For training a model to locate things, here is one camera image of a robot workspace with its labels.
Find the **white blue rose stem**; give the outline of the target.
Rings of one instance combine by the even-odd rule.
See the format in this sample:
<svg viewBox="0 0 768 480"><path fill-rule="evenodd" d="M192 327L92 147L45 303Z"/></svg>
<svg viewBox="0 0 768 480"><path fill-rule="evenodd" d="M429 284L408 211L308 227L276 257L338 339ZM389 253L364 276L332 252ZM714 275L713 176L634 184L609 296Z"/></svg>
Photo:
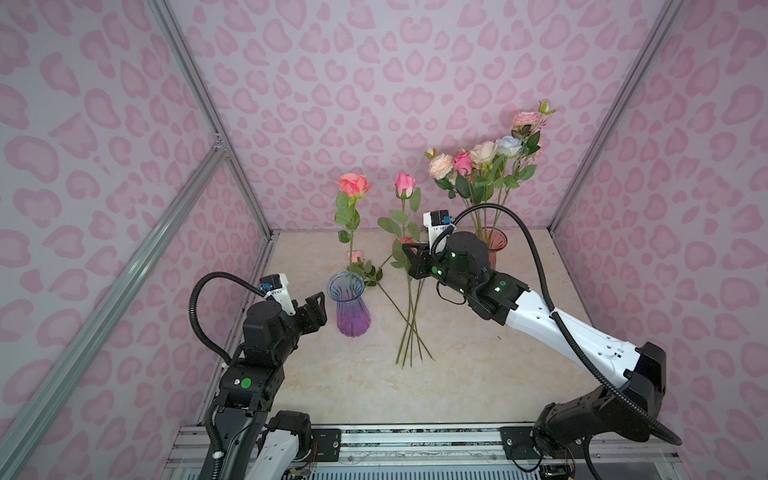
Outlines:
<svg viewBox="0 0 768 480"><path fill-rule="evenodd" d="M519 188L522 182L533 177L540 153L538 139L536 133L523 139L507 135L497 141L498 178L504 187Z"/></svg>

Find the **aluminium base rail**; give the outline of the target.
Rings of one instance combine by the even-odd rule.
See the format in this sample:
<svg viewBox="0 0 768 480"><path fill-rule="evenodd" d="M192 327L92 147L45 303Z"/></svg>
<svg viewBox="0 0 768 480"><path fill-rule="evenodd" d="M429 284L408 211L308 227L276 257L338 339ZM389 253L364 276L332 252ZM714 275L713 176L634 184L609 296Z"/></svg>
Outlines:
<svg viewBox="0 0 768 480"><path fill-rule="evenodd" d="M542 455L528 423L314 424L264 429L243 479L685 479L677 450L602 434Z"/></svg>

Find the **aluminium frame post left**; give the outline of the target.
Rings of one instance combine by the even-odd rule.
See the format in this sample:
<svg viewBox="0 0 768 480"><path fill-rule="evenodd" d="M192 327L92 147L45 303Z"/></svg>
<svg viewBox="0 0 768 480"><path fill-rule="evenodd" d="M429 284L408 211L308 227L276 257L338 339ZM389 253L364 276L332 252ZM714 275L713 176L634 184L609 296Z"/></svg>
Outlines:
<svg viewBox="0 0 768 480"><path fill-rule="evenodd" d="M172 57L178 63L180 70L185 78L186 84L197 102L198 108L209 126L209 130L215 137L215 144L224 151L224 159L234 175L235 181L244 196L245 204L251 211L256 220L259 229L267 239L273 235L272 229L266 216L259 205L254 189L252 188L245 170L241 165L240 159L235 152L230 137L222 123L212 95L205 85L188 42L178 23L172 5L165 0L149 0L147 2L149 9L155 17L159 29L168 42Z"/></svg>

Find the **cream white rose stem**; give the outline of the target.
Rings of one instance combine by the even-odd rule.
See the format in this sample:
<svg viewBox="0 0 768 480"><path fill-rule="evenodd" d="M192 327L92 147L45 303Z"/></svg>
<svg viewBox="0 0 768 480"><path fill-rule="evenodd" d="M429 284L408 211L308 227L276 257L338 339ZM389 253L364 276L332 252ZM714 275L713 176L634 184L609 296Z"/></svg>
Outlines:
<svg viewBox="0 0 768 480"><path fill-rule="evenodd" d="M486 164L493 162L496 154L497 144L495 141L485 141L477 144L470 151L472 165L477 169L483 168Z"/></svg>

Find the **aluminium diagonal frame bar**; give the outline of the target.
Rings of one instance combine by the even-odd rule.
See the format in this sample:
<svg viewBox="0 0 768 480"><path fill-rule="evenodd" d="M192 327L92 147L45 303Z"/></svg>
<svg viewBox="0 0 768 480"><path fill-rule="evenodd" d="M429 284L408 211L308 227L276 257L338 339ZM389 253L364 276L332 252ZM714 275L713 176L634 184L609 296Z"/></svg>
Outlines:
<svg viewBox="0 0 768 480"><path fill-rule="evenodd" d="M215 144L187 184L139 245L120 276L84 326L48 371L1 441L1 477L15 479L56 420L115 325L134 301L149 274L226 159L228 145Z"/></svg>

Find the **purple blue glass vase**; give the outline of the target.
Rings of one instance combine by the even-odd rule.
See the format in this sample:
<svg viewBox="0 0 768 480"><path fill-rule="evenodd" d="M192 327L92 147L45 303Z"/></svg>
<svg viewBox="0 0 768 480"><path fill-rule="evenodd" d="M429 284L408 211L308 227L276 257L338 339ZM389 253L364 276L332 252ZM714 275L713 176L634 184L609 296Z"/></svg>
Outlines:
<svg viewBox="0 0 768 480"><path fill-rule="evenodd" d="M339 331L347 337L364 335L371 325L370 312L363 300L364 279L353 272L335 274L328 282L327 293L336 303Z"/></svg>

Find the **peach rose stem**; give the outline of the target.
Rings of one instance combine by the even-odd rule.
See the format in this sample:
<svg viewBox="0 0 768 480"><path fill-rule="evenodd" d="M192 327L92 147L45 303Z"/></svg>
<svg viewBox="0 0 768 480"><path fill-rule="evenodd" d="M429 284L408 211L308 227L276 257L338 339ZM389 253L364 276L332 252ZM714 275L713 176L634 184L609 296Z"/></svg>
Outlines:
<svg viewBox="0 0 768 480"><path fill-rule="evenodd" d="M454 179L453 160L456 155L439 153L435 148L431 148L425 151L425 157L429 161L429 164L428 164L429 176L434 180L434 182L436 183L437 187L440 190L443 190L446 192L446 194L450 199L460 198L453 191L453 179Z"/></svg>

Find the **coral red rose stem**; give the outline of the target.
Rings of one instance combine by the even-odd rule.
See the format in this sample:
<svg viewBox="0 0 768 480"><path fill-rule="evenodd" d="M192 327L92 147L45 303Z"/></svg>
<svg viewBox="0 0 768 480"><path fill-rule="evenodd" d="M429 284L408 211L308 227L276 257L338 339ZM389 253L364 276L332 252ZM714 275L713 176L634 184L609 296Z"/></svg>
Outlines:
<svg viewBox="0 0 768 480"><path fill-rule="evenodd" d="M372 185L365 175L347 173L338 181L338 187L334 215L334 222L341 227L338 240L348 247L347 270L361 277L363 285L366 285L364 261L362 255L355 249L355 235L361 225L358 203L366 199Z"/></svg>

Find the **light pink rose stem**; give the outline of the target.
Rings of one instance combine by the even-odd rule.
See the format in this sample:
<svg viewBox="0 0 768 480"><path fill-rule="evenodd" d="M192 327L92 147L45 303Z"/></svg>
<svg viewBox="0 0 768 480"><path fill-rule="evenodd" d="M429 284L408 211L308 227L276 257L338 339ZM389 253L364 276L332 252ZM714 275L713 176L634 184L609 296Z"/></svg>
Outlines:
<svg viewBox="0 0 768 480"><path fill-rule="evenodd" d="M521 157L535 156L540 150L541 130L556 110L548 101L539 102L535 110L521 110L513 115L510 133L519 141Z"/></svg>

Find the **red grey glass vase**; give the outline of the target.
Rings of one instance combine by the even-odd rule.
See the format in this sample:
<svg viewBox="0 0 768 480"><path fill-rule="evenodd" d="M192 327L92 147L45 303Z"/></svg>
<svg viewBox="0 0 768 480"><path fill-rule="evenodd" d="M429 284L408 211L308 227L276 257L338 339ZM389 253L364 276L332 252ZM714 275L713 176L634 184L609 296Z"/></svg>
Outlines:
<svg viewBox="0 0 768 480"><path fill-rule="evenodd" d="M486 243L490 267L495 270L497 254L508 245L507 235L497 227L482 227L475 230L476 236Z"/></svg>

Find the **dark pink rose stem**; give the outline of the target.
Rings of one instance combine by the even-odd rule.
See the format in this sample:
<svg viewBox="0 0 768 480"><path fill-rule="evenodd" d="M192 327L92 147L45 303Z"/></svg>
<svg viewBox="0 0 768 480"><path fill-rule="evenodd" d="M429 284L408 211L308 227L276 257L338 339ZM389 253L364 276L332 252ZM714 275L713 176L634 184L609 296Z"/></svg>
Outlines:
<svg viewBox="0 0 768 480"><path fill-rule="evenodd" d="M473 166L471 154L459 151L453 160L454 179L453 191L466 207L479 205L485 196L485 186L476 185L476 169Z"/></svg>

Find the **aluminium frame post right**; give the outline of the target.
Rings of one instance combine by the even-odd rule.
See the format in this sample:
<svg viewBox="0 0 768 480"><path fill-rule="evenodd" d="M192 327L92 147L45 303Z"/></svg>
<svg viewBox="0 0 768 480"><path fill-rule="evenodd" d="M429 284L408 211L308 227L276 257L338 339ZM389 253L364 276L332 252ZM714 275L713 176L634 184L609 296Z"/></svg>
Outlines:
<svg viewBox="0 0 768 480"><path fill-rule="evenodd" d="M654 61L660 55L669 37L675 32L678 23L685 15L688 1L667 0L662 4L652 28L629 68L625 79L621 82L618 93L607 110L607 114L599 125L596 135L586 150L583 161L576 170L554 217L547 227L554 236L564 225L566 216L576 203L577 196L586 184L590 173L600 160L602 152L608 144L611 135L619 126L622 117L647 76Z"/></svg>

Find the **aluminium frame post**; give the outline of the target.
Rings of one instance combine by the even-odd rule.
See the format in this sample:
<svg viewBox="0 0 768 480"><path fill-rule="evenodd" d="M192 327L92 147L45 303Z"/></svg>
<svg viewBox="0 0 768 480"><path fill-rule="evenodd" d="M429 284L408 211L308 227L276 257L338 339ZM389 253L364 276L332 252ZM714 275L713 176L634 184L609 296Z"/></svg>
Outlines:
<svg viewBox="0 0 768 480"><path fill-rule="evenodd" d="M149 0L147 2L149 9L155 17L159 29L168 42L172 57L178 63L180 70L185 78L186 84L197 102L198 108L209 126L209 130L215 137L215 144L224 151L224 159L234 175L235 181L244 196L245 204L251 211L256 220L259 229L267 239L273 235L272 229L266 216L259 205L254 189L252 188L245 170L241 165L240 159L235 152L230 137L222 123L212 95L205 85L188 42L178 23L172 5L165 0Z"/></svg>
<svg viewBox="0 0 768 480"><path fill-rule="evenodd" d="M629 68L625 79L621 82L618 93L607 110L607 114L599 125L596 135L586 150L583 161L576 170L554 217L547 227L554 236L564 225L566 216L576 203L577 196L586 184L590 173L600 160L602 152L608 144L611 135L619 126L622 117L647 76L654 61L660 55L669 37L675 32L678 23L685 15L688 1L667 0L662 4L652 28Z"/></svg>

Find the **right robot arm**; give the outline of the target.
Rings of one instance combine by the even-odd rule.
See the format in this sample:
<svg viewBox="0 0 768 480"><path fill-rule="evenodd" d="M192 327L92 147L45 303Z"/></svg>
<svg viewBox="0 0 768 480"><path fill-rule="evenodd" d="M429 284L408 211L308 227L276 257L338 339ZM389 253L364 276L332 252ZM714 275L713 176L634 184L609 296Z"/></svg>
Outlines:
<svg viewBox="0 0 768 480"><path fill-rule="evenodd" d="M591 392L543 408L529 434L530 449L554 457L604 433L635 442L662 436L655 423L666 393L663 349L622 341L548 305L523 281L492 269L485 245L471 233L448 235L437 253L427 243L406 243L403 252L411 277L435 279L480 318L542 342L596 378Z"/></svg>

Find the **magenta rose stem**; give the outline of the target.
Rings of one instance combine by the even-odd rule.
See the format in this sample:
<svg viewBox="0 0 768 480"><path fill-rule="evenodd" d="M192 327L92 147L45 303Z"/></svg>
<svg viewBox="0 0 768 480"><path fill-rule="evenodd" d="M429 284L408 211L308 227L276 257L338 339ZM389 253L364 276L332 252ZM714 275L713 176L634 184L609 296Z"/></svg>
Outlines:
<svg viewBox="0 0 768 480"><path fill-rule="evenodd" d="M388 265L402 274L408 273L410 266L404 250L404 245L416 243L421 238L421 228L416 225L414 215L418 212L421 202L421 191L414 177L407 173L398 173L394 179L394 196L396 206L389 213L378 219L378 226L393 237L391 245L392 259Z"/></svg>

